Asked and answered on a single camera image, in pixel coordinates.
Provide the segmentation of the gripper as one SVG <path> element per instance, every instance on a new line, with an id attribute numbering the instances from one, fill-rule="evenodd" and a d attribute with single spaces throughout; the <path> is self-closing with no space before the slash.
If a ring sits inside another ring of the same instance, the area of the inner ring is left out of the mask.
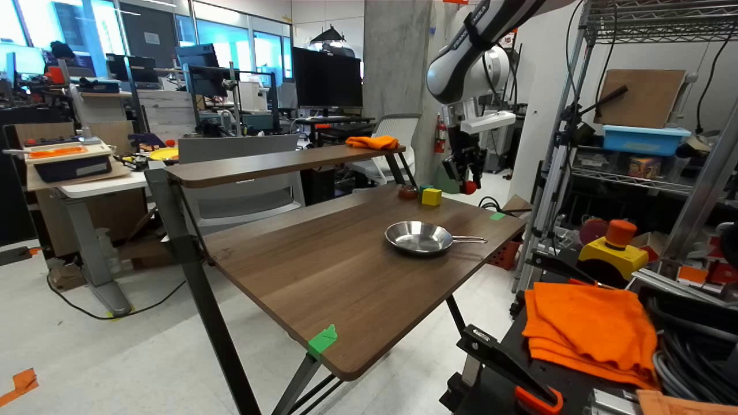
<path id="1" fill-rule="evenodd" d="M 468 186 L 470 182 L 481 184 L 488 150 L 482 149 L 479 143 L 478 133 L 466 133 L 461 127 L 449 128 L 451 155 L 460 154 L 460 186 Z"/>

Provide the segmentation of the black monitor on arm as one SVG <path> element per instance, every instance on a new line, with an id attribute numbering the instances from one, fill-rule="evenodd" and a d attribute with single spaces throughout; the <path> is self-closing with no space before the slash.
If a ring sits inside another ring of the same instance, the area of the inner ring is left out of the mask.
<path id="1" fill-rule="evenodd" d="M 218 63 L 213 44 L 177 47 L 176 57 L 181 66 L 186 65 L 190 84 L 196 95 L 205 97 L 226 97 L 227 90 L 223 84 L 225 69 Z"/>

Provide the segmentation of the white office chair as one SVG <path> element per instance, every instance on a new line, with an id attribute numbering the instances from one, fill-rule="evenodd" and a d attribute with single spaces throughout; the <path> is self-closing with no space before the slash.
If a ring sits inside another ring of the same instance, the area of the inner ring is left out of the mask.
<path id="1" fill-rule="evenodd" d="M 397 139 L 399 145 L 405 147 L 404 153 L 395 156 L 398 168 L 405 180 L 414 177 L 416 173 L 412 142 L 420 118 L 421 115 L 419 114 L 385 115 L 380 118 L 372 132 L 373 137 L 387 135 Z M 348 168 L 380 186 L 394 181 L 394 173 L 391 171 L 386 157 L 374 157 L 361 162 L 349 163 Z"/>

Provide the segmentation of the silver frying pan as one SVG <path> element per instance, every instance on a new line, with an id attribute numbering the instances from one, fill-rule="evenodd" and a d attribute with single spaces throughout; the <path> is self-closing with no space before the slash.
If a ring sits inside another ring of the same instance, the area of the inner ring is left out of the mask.
<path id="1" fill-rule="evenodd" d="M 454 236 L 447 229 L 422 221 L 400 221 L 390 224 L 385 240 L 398 252 L 414 256 L 443 255 L 454 244 L 487 244 L 485 238 Z"/>

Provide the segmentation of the red crate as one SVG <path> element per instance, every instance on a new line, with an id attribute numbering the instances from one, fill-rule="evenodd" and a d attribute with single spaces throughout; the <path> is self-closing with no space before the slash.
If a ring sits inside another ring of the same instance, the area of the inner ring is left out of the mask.
<path id="1" fill-rule="evenodd" d="M 490 257 L 488 263 L 505 271 L 513 270 L 517 266 L 517 255 L 522 243 L 522 240 L 507 241 Z"/>

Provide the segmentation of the blue plastic bin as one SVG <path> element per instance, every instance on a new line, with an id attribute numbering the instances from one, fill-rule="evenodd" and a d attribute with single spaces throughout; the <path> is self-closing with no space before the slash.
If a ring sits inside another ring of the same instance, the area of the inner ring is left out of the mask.
<path id="1" fill-rule="evenodd" d="M 603 149 L 656 157 L 672 157 L 680 143 L 692 135 L 683 128 L 654 129 L 617 125 L 604 125 L 603 131 Z"/>

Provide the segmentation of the large black monitor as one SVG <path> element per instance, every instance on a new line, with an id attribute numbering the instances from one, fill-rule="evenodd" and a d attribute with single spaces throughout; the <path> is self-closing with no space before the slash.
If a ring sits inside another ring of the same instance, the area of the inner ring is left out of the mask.
<path id="1" fill-rule="evenodd" d="M 299 108 L 363 106 L 362 62 L 357 58 L 294 47 L 292 75 Z"/>

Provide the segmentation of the wooden board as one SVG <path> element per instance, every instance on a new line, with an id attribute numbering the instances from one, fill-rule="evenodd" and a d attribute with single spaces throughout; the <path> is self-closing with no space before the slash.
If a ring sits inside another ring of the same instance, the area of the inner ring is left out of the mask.
<path id="1" fill-rule="evenodd" d="M 600 125 L 664 128 L 685 79 L 683 69 L 609 69 L 599 97 L 621 86 L 627 91 L 595 110 Z"/>

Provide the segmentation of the black pendant lamp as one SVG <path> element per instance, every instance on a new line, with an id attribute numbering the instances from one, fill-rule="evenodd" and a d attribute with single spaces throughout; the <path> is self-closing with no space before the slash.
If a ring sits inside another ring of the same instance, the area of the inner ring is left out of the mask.
<path id="1" fill-rule="evenodd" d="M 345 45 L 345 37 L 332 24 L 308 43 L 308 49 L 315 51 L 340 49 Z"/>

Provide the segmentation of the folded orange cloth pile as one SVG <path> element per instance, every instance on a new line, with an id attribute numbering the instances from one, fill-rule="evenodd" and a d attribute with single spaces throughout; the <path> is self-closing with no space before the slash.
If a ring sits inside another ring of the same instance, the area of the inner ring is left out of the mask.
<path id="1" fill-rule="evenodd" d="M 525 292 L 525 311 L 533 359 L 640 389 L 661 387 L 656 329 L 635 293 L 536 282 Z"/>

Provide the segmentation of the green tape strip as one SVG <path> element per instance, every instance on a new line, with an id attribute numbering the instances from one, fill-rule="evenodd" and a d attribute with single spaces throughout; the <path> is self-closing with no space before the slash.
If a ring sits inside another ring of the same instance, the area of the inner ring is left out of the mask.
<path id="1" fill-rule="evenodd" d="M 338 337 L 336 326 L 330 324 L 308 341 L 308 354 L 316 360 L 321 360 L 324 352 L 338 340 Z"/>

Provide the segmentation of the grey chair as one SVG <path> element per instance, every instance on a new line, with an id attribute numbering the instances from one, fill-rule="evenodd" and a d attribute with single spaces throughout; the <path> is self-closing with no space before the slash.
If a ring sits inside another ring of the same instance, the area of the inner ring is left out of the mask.
<path id="1" fill-rule="evenodd" d="M 179 140 L 179 162 L 192 164 L 237 157 L 260 157 L 269 153 L 295 152 L 297 134 L 182 138 Z M 232 182 L 223 186 L 184 190 L 193 210 L 195 223 L 205 234 L 239 224 L 263 220 L 305 206 L 300 174 L 275 176 Z"/>

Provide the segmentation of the white desk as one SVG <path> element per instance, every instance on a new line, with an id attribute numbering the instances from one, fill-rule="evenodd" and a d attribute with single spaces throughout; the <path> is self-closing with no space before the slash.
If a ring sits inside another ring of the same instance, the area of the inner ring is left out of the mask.
<path id="1" fill-rule="evenodd" d="M 129 315 L 132 307 L 106 265 L 85 200 L 145 187 L 144 173 L 131 172 L 127 168 L 122 168 L 121 174 L 111 172 L 56 183 L 42 181 L 34 168 L 29 168 L 27 172 L 29 191 L 50 190 L 61 198 L 79 247 L 82 275 L 92 293 L 114 318 Z"/>

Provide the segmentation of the box with orange lid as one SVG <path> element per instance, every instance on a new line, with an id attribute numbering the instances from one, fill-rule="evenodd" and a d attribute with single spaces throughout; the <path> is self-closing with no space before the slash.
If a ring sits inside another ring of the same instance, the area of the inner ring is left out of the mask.
<path id="1" fill-rule="evenodd" d="M 113 150 L 96 136 L 73 136 L 50 144 L 30 144 L 24 161 L 44 182 L 63 182 L 111 173 Z"/>

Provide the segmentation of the orange floor tape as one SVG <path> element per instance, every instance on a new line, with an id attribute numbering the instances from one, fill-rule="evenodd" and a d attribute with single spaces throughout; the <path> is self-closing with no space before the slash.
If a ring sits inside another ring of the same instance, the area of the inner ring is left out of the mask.
<path id="1" fill-rule="evenodd" d="M 13 376 L 13 389 L 0 396 L 0 408 L 19 399 L 39 386 L 34 368 L 28 368 Z"/>

